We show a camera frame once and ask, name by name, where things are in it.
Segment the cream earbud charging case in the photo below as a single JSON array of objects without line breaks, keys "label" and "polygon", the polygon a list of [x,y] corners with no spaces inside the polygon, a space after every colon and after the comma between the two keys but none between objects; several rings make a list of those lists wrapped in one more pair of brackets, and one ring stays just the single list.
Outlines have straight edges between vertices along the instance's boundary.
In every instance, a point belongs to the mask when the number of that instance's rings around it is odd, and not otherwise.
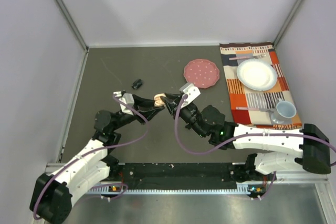
[{"label": "cream earbud charging case", "polygon": [[165,103],[162,100],[162,97],[166,97],[166,95],[164,93],[160,93],[154,96],[154,106],[155,107],[165,106]]}]

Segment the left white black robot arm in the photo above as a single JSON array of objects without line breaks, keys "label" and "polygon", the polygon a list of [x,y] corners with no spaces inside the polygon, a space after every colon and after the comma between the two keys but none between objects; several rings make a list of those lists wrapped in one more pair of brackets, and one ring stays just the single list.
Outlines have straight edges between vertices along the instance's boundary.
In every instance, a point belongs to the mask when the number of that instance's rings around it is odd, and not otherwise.
[{"label": "left white black robot arm", "polygon": [[120,110],[96,113],[95,133],[86,146],[60,169],[37,178],[29,206],[35,220],[63,223],[77,201],[97,183],[116,179],[117,161],[109,155],[122,146],[121,135],[116,131],[134,121],[148,125],[164,110],[155,100],[130,93],[115,92],[113,99]]}]

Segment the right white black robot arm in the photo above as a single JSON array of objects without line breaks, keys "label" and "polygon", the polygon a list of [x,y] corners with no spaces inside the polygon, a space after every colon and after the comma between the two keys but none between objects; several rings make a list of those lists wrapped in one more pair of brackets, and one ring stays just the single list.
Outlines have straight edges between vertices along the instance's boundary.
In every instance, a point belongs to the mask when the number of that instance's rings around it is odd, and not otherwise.
[{"label": "right white black robot arm", "polygon": [[252,180],[262,175],[283,170],[303,170],[313,174],[330,174],[334,165],[330,151],[335,150],[322,131],[314,124],[301,129],[273,130],[227,122],[225,115],[212,105],[199,111],[194,98],[187,94],[158,94],[155,105],[165,105],[174,117],[174,129],[178,120],[186,123],[200,137],[209,137],[214,149],[255,149],[258,154],[248,156],[245,174]]}]

